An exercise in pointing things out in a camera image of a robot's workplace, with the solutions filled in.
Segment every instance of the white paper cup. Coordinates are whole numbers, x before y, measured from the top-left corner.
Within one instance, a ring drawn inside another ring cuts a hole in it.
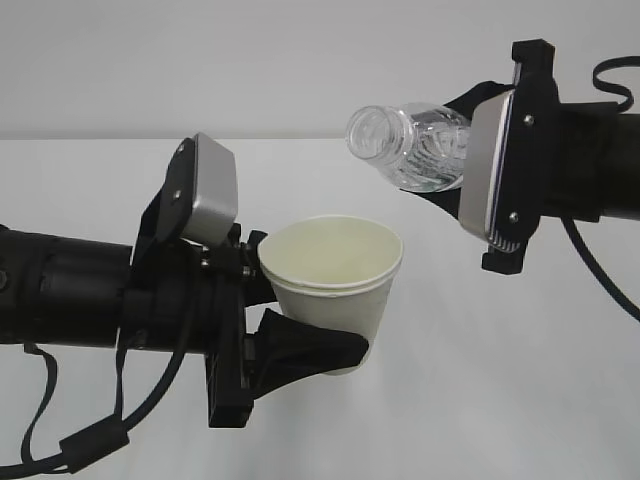
[[[402,254],[402,240],[391,229],[344,215],[294,223],[258,245],[262,270],[282,313],[363,336],[369,351],[360,365],[371,351]]]

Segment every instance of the white surface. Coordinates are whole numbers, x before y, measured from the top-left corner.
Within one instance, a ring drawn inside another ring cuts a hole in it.
[[[511,43],[558,48],[562,98],[637,55],[620,0],[4,0],[0,136],[335,137],[368,104],[511,80]],[[640,91],[637,71],[611,74]]]
[[[638,478],[640,327],[590,277],[558,222],[541,225],[523,275],[502,277],[480,269],[479,241],[389,187],[342,142],[223,143],[238,160],[245,232],[338,212],[402,236],[405,260],[373,353],[351,375],[306,379],[259,400],[239,431],[206,428],[203,362],[190,357],[132,444],[77,478]],[[0,219],[132,242],[176,145],[2,142]],[[640,299],[638,224],[581,229],[611,276]],[[255,322],[261,309],[251,313]],[[60,384],[35,434],[37,456],[113,407],[113,352],[51,350]],[[131,355],[128,410],[167,358]],[[44,366],[18,346],[2,347],[0,378],[0,462],[9,463],[40,401]]]

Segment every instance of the screw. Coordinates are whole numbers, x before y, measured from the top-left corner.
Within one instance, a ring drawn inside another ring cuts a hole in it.
[[[0,270],[0,292],[9,286],[9,274],[4,270]]]

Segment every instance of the black wire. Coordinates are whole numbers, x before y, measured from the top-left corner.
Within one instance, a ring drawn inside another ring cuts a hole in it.
[[[618,111],[621,113],[626,112],[633,106],[633,93],[623,85],[600,80],[598,78],[598,75],[600,75],[602,72],[606,72],[607,70],[614,70],[623,67],[640,67],[640,56],[619,57],[605,60],[604,62],[596,65],[596,68],[593,69],[592,77],[593,86],[598,90],[627,97],[624,102],[618,105]]]
[[[42,396],[42,401],[38,406],[38,410],[36,411],[33,420],[29,424],[29,427],[22,437],[22,445],[20,446],[20,457],[22,458],[22,462],[25,464],[29,464],[33,462],[33,455],[31,454],[31,439],[33,437],[33,431],[36,427],[36,424],[38,423],[38,420],[40,420],[40,417],[42,417],[45,410],[49,406],[49,403],[53,398],[53,393],[56,389],[56,384],[58,383],[58,362],[53,355],[45,352],[41,348],[38,348],[38,346],[33,342],[27,342],[24,344],[24,352],[30,355],[42,357],[47,368],[47,383],[45,386],[44,395]],[[50,473],[60,474],[68,473],[68,471],[68,469],[63,468],[60,470],[52,471]]]
[[[182,248],[185,249],[186,261],[187,261],[187,285],[185,287],[184,305],[181,311],[188,309],[187,314],[182,322],[182,328],[178,337],[176,348],[169,359],[169,363],[165,368],[160,380],[153,388],[149,396],[142,402],[137,409],[135,409],[127,418],[124,419],[124,425],[127,431],[133,430],[142,420],[145,419],[149,413],[156,407],[158,402],[162,399],[171,383],[175,379],[180,365],[184,360],[184,356],[187,353],[189,346],[189,338],[191,337],[191,330],[195,323],[195,317],[197,314],[197,301],[194,301],[193,295],[196,284],[196,277],[198,275],[198,267],[200,263],[196,261],[195,252],[188,243],[182,243]]]
[[[569,239],[573,246],[576,248],[578,255],[582,258],[587,268],[596,277],[596,280],[600,282],[600,285],[607,291],[611,298],[613,298],[618,305],[620,305],[625,312],[640,322],[640,308],[638,308],[629,298],[620,290],[613,280],[609,278],[609,275],[602,269],[598,261],[593,254],[589,251],[589,248],[584,243],[575,222],[571,218],[562,218],[562,225],[569,235]]]
[[[198,269],[196,268],[197,262],[195,261],[195,254],[192,247],[186,242],[181,243],[180,245],[185,249],[189,270],[187,273],[188,284],[185,290],[185,304],[189,305],[189,311],[182,323],[176,348],[171,354],[169,363],[160,377],[160,380],[158,380],[158,383],[153,388],[149,396],[124,420],[124,425],[128,432],[133,430],[142,420],[144,420],[160,402],[164,394],[167,393],[167,390],[169,390],[171,383],[175,379],[176,374],[180,369],[180,365],[182,364],[182,360],[187,353],[189,337],[191,336],[191,330],[196,316],[197,302],[192,301],[191,294],[194,290],[195,278],[198,274]],[[54,470],[64,466],[64,457],[62,453],[58,453],[40,460],[34,460],[32,463],[28,464],[22,463],[0,467],[0,480],[14,480],[34,475],[52,473]]]

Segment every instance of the plastic water bottle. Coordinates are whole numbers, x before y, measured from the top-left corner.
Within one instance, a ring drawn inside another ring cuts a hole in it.
[[[393,185],[426,193],[461,185],[469,131],[465,117],[443,106],[368,106],[349,120],[346,140]]]

